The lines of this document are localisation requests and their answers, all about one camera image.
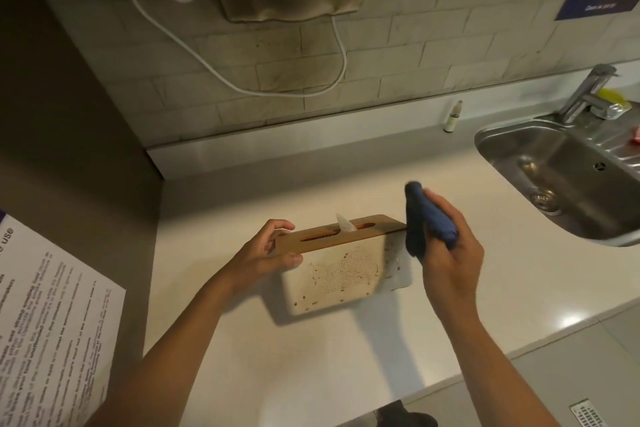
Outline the person's left forearm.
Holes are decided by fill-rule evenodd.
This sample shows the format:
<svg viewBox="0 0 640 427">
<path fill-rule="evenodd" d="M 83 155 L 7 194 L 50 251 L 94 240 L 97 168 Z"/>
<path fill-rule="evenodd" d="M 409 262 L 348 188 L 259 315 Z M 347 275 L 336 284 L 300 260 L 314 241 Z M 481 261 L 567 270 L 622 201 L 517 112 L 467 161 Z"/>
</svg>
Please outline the person's left forearm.
<svg viewBox="0 0 640 427">
<path fill-rule="evenodd" d="M 254 284 L 230 269 L 216 273 L 84 427 L 179 427 L 222 313 Z"/>
</svg>

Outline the person's dark shoe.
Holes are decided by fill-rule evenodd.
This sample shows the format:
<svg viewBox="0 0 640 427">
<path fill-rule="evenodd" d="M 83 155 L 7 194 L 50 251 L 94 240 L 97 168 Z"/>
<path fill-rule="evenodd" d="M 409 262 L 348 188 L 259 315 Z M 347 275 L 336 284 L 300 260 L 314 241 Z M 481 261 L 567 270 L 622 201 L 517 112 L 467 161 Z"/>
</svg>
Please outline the person's dark shoe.
<svg viewBox="0 0 640 427">
<path fill-rule="evenodd" d="M 438 427 L 434 417 L 421 412 L 410 412 L 402 400 L 379 407 L 373 413 L 376 427 Z"/>
</svg>

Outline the clear soap dish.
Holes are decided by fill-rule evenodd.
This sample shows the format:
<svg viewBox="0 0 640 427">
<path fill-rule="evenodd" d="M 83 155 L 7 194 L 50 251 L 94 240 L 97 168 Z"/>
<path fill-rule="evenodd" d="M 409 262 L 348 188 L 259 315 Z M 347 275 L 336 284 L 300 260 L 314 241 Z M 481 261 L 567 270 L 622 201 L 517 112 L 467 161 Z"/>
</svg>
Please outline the clear soap dish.
<svg viewBox="0 0 640 427">
<path fill-rule="evenodd" d="M 595 105 L 591 105 L 590 112 L 597 118 L 602 120 L 615 120 L 624 115 L 631 109 L 629 103 L 612 103 L 608 100 L 596 102 Z"/>
</svg>

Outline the person's right forearm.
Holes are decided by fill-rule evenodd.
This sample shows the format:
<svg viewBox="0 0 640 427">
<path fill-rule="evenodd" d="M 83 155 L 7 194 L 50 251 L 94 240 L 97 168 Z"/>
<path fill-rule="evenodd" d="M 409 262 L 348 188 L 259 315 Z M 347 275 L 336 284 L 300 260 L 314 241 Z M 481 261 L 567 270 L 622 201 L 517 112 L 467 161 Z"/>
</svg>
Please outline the person's right forearm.
<svg viewBox="0 0 640 427">
<path fill-rule="evenodd" d="M 561 427 L 493 340 L 477 312 L 439 319 L 482 427 Z"/>
</svg>

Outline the metal sink faucet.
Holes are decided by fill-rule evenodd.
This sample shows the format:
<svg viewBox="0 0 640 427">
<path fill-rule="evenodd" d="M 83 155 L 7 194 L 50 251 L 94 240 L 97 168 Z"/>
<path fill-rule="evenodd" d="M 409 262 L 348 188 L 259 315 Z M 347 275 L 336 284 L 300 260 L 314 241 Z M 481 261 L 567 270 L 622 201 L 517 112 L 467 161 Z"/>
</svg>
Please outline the metal sink faucet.
<svg viewBox="0 0 640 427">
<path fill-rule="evenodd" d="M 563 126 L 571 126 L 578 116 L 596 102 L 603 101 L 596 93 L 614 76 L 617 68 L 610 64 L 598 64 L 590 70 L 577 90 L 556 115 L 556 120 Z"/>
</svg>

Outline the yellow sponge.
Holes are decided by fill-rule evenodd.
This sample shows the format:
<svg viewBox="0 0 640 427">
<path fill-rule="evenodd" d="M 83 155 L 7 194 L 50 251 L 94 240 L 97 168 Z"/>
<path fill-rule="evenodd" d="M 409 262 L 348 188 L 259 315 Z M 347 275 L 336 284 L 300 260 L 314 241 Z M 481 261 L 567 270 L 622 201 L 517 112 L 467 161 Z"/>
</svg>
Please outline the yellow sponge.
<svg viewBox="0 0 640 427">
<path fill-rule="evenodd" d="M 627 99 L 620 92 L 613 89 L 609 89 L 606 87 L 602 88 L 596 93 L 596 95 L 601 99 L 605 99 L 609 103 L 612 103 L 614 105 L 620 105 L 620 106 L 628 105 Z"/>
</svg>

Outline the metal sink drain strainer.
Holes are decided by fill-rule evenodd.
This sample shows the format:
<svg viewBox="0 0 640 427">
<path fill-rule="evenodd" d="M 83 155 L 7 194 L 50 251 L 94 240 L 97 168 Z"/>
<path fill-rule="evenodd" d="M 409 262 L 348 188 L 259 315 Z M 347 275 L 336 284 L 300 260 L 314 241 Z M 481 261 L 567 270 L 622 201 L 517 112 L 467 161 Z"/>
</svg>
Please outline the metal sink drain strainer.
<svg viewBox="0 0 640 427">
<path fill-rule="evenodd" d="M 560 216 L 563 213 L 553 192 L 540 188 L 533 188 L 529 192 L 529 202 L 546 216 Z"/>
</svg>

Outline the person's right hand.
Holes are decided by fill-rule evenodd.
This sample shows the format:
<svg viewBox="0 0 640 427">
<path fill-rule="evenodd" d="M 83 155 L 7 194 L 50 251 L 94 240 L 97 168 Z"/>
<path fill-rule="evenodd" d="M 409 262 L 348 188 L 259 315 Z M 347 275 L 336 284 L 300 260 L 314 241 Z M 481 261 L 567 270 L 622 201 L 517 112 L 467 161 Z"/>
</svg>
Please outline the person's right hand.
<svg viewBox="0 0 640 427">
<path fill-rule="evenodd" d="M 444 244 L 444 263 L 432 273 L 423 273 L 429 302 L 444 326 L 478 321 L 476 291 L 484 249 L 463 214 L 443 196 L 425 188 L 424 194 L 458 227 L 459 239 L 452 250 Z"/>
</svg>

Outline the small white tube bottle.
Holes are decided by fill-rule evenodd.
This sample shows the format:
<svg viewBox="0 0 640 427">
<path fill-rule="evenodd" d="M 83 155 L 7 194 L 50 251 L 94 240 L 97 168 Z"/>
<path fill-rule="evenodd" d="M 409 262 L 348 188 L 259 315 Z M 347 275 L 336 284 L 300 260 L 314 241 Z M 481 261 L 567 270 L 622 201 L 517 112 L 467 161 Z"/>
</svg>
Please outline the small white tube bottle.
<svg viewBox="0 0 640 427">
<path fill-rule="evenodd" d="M 458 120 L 460 119 L 461 110 L 463 108 L 463 101 L 458 100 L 453 107 L 451 108 L 451 112 L 449 113 L 447 120 L 444 124 L 443 131 L 446 133 L 452 133 L 456 128 Z"/>
</svg>

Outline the metal floor drain grate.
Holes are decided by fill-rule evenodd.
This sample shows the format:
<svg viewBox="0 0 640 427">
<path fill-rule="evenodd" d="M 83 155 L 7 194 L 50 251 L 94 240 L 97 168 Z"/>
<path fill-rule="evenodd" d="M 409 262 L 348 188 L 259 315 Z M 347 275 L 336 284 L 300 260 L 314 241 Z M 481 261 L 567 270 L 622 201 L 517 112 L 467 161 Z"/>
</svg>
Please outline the metal floor drain grate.
<svg viewBox="0 0 640 427">
<path fill-rule="evenodd" d="M 609 427 L 588 398 L 572 404 L 570 411 L 580 427 Z"/>
</svg>

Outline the white printed paper notice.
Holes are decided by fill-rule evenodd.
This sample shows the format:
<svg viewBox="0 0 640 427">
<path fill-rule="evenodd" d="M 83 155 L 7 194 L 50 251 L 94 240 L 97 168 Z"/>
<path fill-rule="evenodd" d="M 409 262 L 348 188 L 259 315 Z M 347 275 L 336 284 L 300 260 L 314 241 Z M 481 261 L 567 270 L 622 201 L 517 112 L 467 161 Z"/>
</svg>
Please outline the white printed paper notice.
<svg viewBox="0 0 640 427">
<path fill-rule="evenodd" d="M 0 210 L 0 427 L 82 427 L 104 402 L 125 289 Z"/>
</svg>

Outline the blue cloth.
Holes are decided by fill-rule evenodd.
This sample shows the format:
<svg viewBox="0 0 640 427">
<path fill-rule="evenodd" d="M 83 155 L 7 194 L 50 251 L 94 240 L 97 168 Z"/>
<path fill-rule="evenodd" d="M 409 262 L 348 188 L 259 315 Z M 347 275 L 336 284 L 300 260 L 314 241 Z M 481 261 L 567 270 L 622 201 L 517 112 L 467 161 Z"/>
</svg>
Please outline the blue cloth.
<svg viewBox="0 0 640 427">
<path fill-rule="evenodd" d="M 442 241 L 448 250 L 456 247 L 459 239 L 458 227 L 425 194 L 418 181 L 409 181 L 404 186 L 406 200 L 405 246 L 409 255 L 422 261 L 426 255 L 428 238 Z"/>
</svg>

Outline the person's left hand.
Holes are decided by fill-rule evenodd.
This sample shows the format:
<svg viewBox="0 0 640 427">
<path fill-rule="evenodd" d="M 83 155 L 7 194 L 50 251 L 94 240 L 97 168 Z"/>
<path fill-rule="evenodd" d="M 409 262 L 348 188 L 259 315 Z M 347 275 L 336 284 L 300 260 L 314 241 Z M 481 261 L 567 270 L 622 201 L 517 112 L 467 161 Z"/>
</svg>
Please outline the person's left hand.
<svg viewBox="0 0 640 427">
<path fill-rule="evenodd" d="M 261 279 L 276 273 L 263 272 L 262 259 L 277 255 L 276 239 L 295 229 L 287 220 L 268 220 L 219 272 L 233 294 L 244 293 Z"/>
</svg>

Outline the stainless steel sink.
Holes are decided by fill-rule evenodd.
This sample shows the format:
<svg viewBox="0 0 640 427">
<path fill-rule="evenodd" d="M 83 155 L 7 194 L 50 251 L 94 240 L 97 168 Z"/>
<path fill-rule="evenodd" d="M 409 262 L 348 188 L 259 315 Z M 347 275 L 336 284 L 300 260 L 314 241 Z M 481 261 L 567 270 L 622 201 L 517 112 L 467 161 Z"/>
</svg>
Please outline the stainless steel sink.
<svg viewBox="0 0 640 427">
<path fill-rule="evenodd" d="M 551 114 L 503 123 L 474 143 L 528 202 L 533 188 L 553 192 L 563 213 L 542 214 L 558 227 L 601 245 L 640 245 L 640 102 L 631 107 L 610 121 L 586 112 L 572 126 Z"/>
</svg>

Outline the white tissue box wooden lid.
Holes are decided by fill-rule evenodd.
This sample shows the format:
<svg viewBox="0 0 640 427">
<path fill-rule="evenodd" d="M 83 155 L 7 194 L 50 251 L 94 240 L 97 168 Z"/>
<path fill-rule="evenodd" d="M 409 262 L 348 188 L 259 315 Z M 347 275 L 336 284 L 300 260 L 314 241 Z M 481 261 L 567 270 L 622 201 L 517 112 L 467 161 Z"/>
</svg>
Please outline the white tissue box wooden lid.
<svg viewBox="0 0 640 427">
<path fill-rule="evenodd" d="M 406 225 L 383 214 L 291 232 L 276 239 L 276 253 L 303 256 L 282 274 L 287 313 L 304 316 L 403 289 L 412 284 L 412 257 L 405 247 Z"/>
</svg>

